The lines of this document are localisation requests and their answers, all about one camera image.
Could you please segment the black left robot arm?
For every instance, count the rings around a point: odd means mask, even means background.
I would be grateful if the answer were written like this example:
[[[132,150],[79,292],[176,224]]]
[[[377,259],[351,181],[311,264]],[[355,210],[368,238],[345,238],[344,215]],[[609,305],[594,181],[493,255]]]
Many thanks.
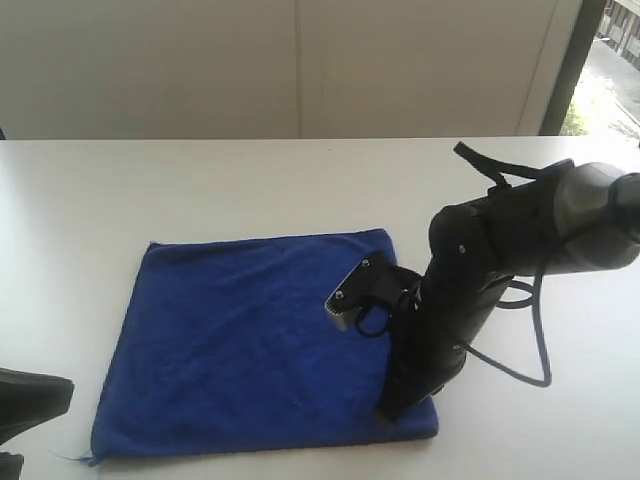
[[[73,393],[70,379],[2,368],[1,445],[66,414]]]

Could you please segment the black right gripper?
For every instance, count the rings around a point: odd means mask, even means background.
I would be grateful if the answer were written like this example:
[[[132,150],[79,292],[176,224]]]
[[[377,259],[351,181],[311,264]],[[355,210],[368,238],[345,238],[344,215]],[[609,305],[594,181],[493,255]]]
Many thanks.
[[[482,212],[471,203],[447,206],[431,221],[432,258],[417,287],[419,306],[391,324],[391,350],[374,413],[397,423],[429,394],[452,380],[466,363],[460,346],[470,342],[499,296],[498,259]]]

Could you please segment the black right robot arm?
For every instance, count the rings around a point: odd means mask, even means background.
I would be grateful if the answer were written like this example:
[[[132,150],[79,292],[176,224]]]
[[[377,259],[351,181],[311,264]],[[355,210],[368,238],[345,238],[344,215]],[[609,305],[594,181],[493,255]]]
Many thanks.
[[[563,161],[538,179],[444,207],[429,226],[419,306],[391,329],[375,407],[388,422],[463,369],[467,347],[516,276],[615,270],[639,256],[639,176]]]

